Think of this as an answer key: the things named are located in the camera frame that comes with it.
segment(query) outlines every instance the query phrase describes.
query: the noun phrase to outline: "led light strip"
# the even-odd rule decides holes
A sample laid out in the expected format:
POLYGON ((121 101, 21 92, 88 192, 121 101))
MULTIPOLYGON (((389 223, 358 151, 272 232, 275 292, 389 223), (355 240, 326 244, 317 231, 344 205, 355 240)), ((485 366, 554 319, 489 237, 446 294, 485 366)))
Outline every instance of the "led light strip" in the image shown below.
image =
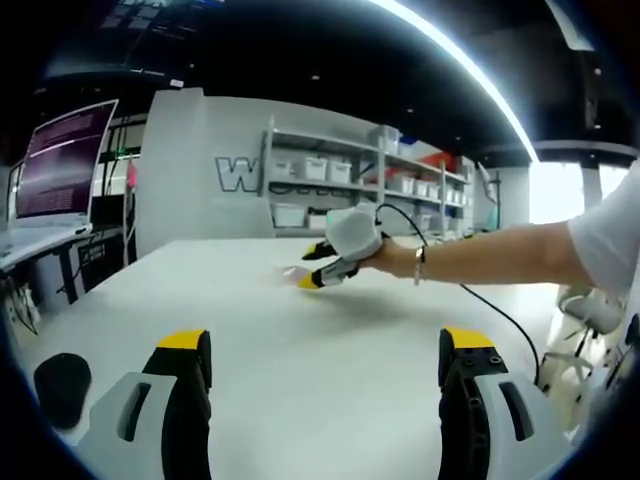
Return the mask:
POLYGON ((511 110, 511 107, 504 99, 504 97, 500 94, 496 86, 487 78, 480 67, 478 67, 473 60, 471 60, 466 53, 464 53, 460 47, 458 47, 455 43, 453 43, 449 37, 447 37, 444 33, 434 27, 431 23, 426 21, 420 15, 415 13, 414 11, 408 9, 407 7, 400 5, 395 0, 369 0, 369 2, 378 5, 379 7, 384 8, 390 13, 393 13, 398 18, 401 18, 405 22, 411 24, 422 33, 424 33, 431 40, 436 42, 443 50, 449 53, 454 59, 462 65, 465 70, 484 88, 484 90, 489 94, 489 96, 496 102, 498 108, 502 110, 502 113, 513 127, 513 130, 516 132, 516 135, 520 138, 522 145, 525 150, 529 154, 532 163, 537 163, 540 160, 538 159, 538 154, 533 148, 533 144, 529 137, 527 136, 527 132, 525 132, 524 127, 518 120, 516 114, 511 110))

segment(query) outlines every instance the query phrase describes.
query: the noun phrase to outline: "wall lettering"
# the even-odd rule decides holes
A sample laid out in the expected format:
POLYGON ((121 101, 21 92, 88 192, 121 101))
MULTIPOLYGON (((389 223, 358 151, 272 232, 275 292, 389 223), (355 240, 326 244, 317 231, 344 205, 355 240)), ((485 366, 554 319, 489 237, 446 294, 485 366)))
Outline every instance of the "wall lettering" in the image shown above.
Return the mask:
POLYGON ((218 180, 223 192, 255 193, 258 191, 258 159, 248 157, 216 157, 218 180))

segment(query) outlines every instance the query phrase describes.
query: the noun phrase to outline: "chair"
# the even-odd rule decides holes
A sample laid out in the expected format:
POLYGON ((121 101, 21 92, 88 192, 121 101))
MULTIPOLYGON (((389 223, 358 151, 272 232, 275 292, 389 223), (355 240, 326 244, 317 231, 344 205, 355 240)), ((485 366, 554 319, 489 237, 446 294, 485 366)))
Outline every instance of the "chair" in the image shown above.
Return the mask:
MULTIPOLYGON (((583 369, 592 372, 594 368, 589 361, 581 357, 587 339, 590 335, 595 340, 599 335, 614 332, 622 323, 624 312, 620 303, 610 300, 605 293, 581 287, 570 288, 560 298, 558 307, 563 314, 577 320, 583 327, 565 337, 564 340, 569 340, 581 332, 582 339, 573 353, 547 352, 542 363, 544 364, 547 359, 556 359, 567 364, 568 368, 575 369, 578 381, 582 385, 585 382, 583 369)), ((562 372, 556 374, 553 381, 562 372)), ((542 391, 548 391, 553 381, 547 382, 542 387, 542 391)))
POLYGON ((223 195, 209 203, 209 238, 275 238, 266 198, 223 195))

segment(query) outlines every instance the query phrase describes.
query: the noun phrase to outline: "white sleeve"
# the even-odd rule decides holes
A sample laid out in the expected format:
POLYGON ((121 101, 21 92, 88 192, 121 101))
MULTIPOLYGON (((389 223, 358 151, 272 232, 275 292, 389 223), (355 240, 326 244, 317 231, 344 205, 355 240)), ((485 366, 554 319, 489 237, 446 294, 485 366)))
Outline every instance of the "white sleeve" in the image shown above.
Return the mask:
POLYGON ((640 250, 640 162, 602 203, 569 220, 573 245, 595 285, 612 293, 631 288, 640 250))

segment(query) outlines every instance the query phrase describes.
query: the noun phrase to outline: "bracelet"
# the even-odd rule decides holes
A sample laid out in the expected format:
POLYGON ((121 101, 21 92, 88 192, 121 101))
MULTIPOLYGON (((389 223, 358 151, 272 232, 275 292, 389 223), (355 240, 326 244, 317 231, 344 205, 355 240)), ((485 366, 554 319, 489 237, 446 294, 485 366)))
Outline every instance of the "bracelet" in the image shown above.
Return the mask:
POLYGON ((424 245, 416 249, 416 267, 413 273, 413 284, 418 286, 424 278, 424 245))

